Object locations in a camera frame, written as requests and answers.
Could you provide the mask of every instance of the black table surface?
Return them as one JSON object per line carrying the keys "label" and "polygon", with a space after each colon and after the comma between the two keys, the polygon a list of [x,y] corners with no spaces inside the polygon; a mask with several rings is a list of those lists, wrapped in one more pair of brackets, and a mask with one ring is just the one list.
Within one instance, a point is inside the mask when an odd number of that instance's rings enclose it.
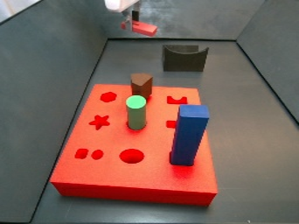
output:
{"label": "black table surface", "polygon": [[[162,45],[208,47],[202,73],[164,72]],[[209,207],[178,206],[62,197],[49,183],[31,222],[299,222],[297,125],[237,44],[109,40],[72,127],[93,85],[128,85],[132,73],[152,74],[154,86],[200,90],[218,195]]]}

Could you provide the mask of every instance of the hole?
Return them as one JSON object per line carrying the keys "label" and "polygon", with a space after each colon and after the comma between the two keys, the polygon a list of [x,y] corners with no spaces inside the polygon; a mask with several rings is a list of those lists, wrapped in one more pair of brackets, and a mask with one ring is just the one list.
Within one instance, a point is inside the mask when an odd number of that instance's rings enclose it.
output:
{"label": "hole", "polygon": [[128,164],[136,164],[142,161],[145,155],[140,150],[128,149],[121,151],[118,157],[122,162]]}
{"label": "hole", "polygon": [[180,100],[174,100],[169,95],[166,95],[166,103],[168,104],[186,104],[186,97],[182,96]]}
{"label": "hole", "polygon": [[89,154],[88,149],[77,149],[74,158],[84,159],[88,154]]}
{"label": "hole", "polygon": [[112,102],[117,98],[117,95],[112,92],[106,92],[100,96],[102,102]]}
{"label": "hole", "polygon": [[88,124],[94,125],[96,130],[98,130],[102,126],[108,126],[109,125],[108,115],[104,116],[94,115],[94,121],[89,122]]}
{"label": "hole", "polygon": [[104,155],[102,150],[94,150],[94,151],[92,152],[92,154],[90,154],[90,157],[92,157],[93,159],[98,160],[98,159],[102,158],[102,155]]}
{"label": "hole", "polygon": [[169,129],[174,129],[176,121],[165,121],[165,127]]}

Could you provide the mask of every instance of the blue rectangular block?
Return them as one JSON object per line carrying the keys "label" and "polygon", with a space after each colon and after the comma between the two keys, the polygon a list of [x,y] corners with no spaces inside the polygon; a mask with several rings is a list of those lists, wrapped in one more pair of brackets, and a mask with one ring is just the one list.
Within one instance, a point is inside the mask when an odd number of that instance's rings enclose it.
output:
{"label": "blue rectangular block", "polygon": [[172,140],[172,165],[192,165],[209,120],[205,105],[180,105]]}

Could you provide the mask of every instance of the red shape sorter board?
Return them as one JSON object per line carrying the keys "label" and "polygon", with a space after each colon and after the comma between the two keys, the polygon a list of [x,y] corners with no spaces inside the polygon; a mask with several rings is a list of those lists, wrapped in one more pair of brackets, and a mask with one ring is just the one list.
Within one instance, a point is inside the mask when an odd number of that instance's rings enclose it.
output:
{"label": "red shape sorter board", "polygon": [[[166,97],[200,104],[197,89],[153,87],[141,130],[126,127],[128,96],[130,86],[94,85],[50,183],[64,196],[206,206],[217,194],[206,132],[193,166],[169,164],[174,129],[166,121],[176,120],[178,104],[166,103]],[[132,154],[121,157],[125,150]]]}

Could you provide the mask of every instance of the blue block top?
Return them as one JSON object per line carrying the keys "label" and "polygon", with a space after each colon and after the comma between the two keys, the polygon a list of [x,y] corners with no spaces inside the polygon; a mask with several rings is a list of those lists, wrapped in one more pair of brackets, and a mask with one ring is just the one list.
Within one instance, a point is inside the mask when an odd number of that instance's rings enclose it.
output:
{"label": "blue block top", "polygon": [[180,105],[180,117],[209,118],[209,110],[205,105]]}

